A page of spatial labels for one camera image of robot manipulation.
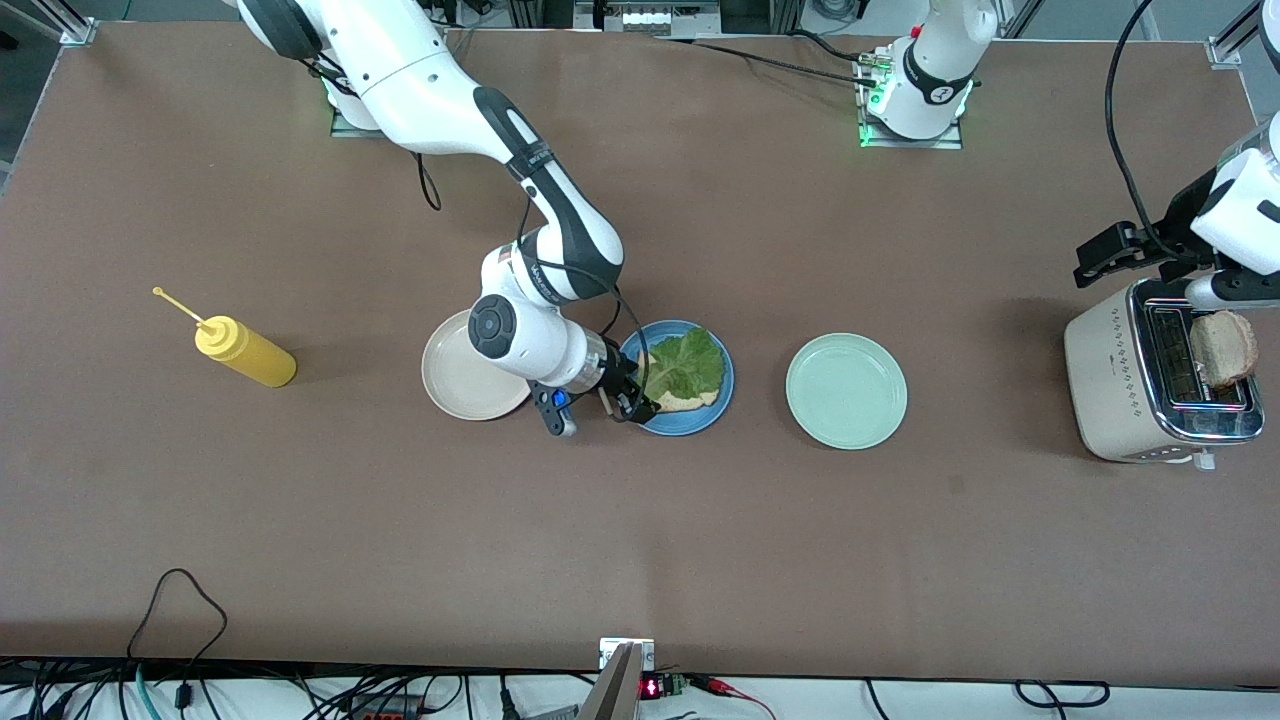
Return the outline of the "green lettuce leaf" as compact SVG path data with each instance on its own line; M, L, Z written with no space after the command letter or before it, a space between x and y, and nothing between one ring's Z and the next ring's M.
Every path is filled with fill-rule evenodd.
M724 352L709 331L695 325L652 345L644 355L645 396L663 413L713 405L724 380Z

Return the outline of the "blue plate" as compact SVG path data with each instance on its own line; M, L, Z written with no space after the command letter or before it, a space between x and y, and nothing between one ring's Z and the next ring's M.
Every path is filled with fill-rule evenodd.
M684 334L695 325L699 324L680 319L667 319L649 323L640 331L632 333L632 336L622 343L622 352L626 357L635 361L639 365L639 373L643 373L646 377L646 373L641 369L641 361L644 360L644 355L649 347L667 337ZM724 380L722 383L718 400L709 407L700 407L692 411L658 413L649 423L643 424L645 430L667 437L692 436L713 425L728 409L733 395L733 364L724 343L716 334L712 333L712 336L723 350L726 363Z

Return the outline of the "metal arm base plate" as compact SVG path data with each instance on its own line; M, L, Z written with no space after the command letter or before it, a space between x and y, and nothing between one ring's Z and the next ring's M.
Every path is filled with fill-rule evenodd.
M950 83L927 76L925 88L904 73L910 38L865 53L852 64L856 88L859 142L883 149L963 149L960 117L973 90L973 79Z
M384 138L380 126L374 120L365 104L358 96L346 94L329 94L332 136L334 137L360 137Z

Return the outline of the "light green plate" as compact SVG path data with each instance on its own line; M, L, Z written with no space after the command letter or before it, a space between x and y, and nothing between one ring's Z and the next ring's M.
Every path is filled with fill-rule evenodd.
M908 383L893 355L854 333L828 333L794 355L785 397L797 425L824 446L860 451L886 442L908 411Z

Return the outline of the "yellow mustard squeeze bottle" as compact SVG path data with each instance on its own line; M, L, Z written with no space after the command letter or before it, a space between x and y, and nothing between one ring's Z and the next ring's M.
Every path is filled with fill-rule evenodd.
M280 388L294 379L294 357L243 322L225 315L201 316L161 287L154 287L152 293L195 322L195 346L205 357L268 388Z

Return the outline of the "grey electronics unit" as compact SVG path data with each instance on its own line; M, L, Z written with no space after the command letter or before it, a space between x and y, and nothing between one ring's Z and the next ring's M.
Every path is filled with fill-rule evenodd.
M718 0L575 0L572 27L696 38L723 29Z

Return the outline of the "beige plate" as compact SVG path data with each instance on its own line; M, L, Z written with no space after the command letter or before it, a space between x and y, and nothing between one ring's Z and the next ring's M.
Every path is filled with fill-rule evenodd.
M422 386L431 401L466 421L499 419L529 400L526 380L503 372L479 354L468 338L470 311L445 319L422 351Z

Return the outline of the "toast bread slice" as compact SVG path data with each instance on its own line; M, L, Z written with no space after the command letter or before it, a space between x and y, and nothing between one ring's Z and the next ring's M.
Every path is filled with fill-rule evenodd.
M724 378L723 355L716 347L690 352L654 348L641 369L646 372L645 395L660 405L659 413L709 407L718 400Z
M1197 372L1211 388L1225 388L1252 375L1260 346L1252 324L1239 313L1219 310L1190 325L1190 351Z

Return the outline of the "beige chrome toaster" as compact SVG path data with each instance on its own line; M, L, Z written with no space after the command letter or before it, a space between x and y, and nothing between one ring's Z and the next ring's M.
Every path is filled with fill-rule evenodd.
M1114 462L1193 462L1262 434L1254 378L1213 388L1192 343L1210 316L1187 300L1187 279L1140 279L1073 319L1064 334L1076 424L1085 447Z

